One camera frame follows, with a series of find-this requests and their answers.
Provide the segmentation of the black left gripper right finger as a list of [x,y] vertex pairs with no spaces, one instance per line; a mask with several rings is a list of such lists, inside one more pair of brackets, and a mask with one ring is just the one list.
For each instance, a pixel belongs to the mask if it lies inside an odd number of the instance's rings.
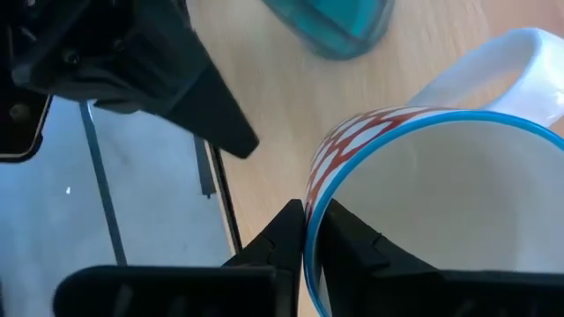
[[564,275],[437,269],[336,200],[318,246],[333,317],[564,317]]

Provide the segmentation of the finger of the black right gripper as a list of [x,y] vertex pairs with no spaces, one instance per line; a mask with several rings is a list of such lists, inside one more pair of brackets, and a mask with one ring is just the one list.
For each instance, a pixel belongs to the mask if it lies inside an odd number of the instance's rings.
[[219,71],[206,67],[164,119],[245,159],[259,139]]

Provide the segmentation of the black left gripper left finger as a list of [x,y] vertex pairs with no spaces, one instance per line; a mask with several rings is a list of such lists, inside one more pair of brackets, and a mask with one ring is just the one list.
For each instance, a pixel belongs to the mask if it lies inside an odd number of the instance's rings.
[[93,266],[56,288],[55,317],[297,317],[305,212],[289,201],[219,267]]

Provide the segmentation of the red white patterned mug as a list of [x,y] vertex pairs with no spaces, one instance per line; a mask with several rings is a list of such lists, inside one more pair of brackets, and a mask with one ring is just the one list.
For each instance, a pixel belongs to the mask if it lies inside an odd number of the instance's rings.
[[333,317],[320,263],[336,200],[437,269],[564,275],[564,39],[520,28],[461,57],[403,107],[330,130],[309,171],[303,262]]

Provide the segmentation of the teal transparent glass tumbler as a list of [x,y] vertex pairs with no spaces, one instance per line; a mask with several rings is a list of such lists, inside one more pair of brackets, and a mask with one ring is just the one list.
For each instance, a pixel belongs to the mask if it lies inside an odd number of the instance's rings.
[[262,0],[315,54],[350,60],[386,34],[395,0]]

